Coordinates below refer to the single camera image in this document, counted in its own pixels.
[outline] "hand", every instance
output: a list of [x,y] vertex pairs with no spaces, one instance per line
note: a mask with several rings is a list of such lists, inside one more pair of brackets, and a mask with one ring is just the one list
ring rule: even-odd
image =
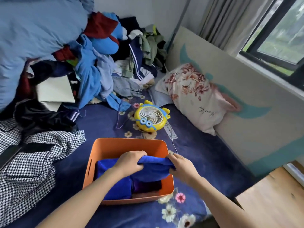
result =
[[120,156],[112,169],[117,170],[121,174],[121,178],[130,176],[131,174],[143,169],[143,165],[137,162],[142,156],[146,156],[145,151],[129,151]]
[[174,164],[176,170],[170,169],[170,174],[179,178],[181,181],[191,186],[194,180],[199,179],[201,176],[195,169],[192,162],[183,156],[173,153],[167,156]]

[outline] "wooden table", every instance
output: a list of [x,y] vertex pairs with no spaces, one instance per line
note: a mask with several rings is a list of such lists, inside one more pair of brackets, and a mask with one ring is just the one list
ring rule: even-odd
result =
[[260,227],[304,228],[304,188],[283,167],[236,197]]

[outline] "yellow fan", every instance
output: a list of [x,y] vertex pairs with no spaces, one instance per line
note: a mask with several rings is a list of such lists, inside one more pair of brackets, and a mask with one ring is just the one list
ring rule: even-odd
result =
[[152,102],[145,100],[134,114],[136,124],[146,132],[154,132],[163,128],[170,117],[170,110],[159,108]]

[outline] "navy blue bed sheet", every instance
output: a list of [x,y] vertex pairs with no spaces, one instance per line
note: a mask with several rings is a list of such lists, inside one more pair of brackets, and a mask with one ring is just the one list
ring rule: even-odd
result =
[[[147,91],[143,91],[141,98],[131,99],[130,103],[137,107],[136,103],[142,103],[145,99],[150,100]],[[166,108],[171,111],[169,123],[178,137],[174,139],[178,153],[190,159],[201,176],[230,198],[253,185],[251,174],[219,137],[201,132],[173,104],[167,105]],[[121,129],[116,129],[118,112],[110,109],[106,104],[99,103],[82,108],[76,122],[79,129],[85,131],[87,141],[70,156],[55,163],[55,188],[33,209],[7,227],[35,227],[63,202],[79,192],[82,189],[91,148],[97,138],[123,138],[125,135],[128,137],[131,135],[131,138],[143,137],[130,117],[132,110],[134,111],[135,108],[120,115],[118,127],[126,123]],[[157,131],[155,139],[164,140],[168,149],[175,151],[165,129]],[[178,227],[181,222],[189,221],[191,224],[194,220],[203,220],[210,213],[194,190],[176,178],[174,178],[174,186],[176,187],[174,194],[163,200],[132,205],[100,206],[87,227],[171,228]]]

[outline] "window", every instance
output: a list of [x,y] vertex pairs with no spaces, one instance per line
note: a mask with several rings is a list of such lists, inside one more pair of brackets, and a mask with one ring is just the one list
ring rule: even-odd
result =
[[304,90],[304,0],[275,0],[240,54]]

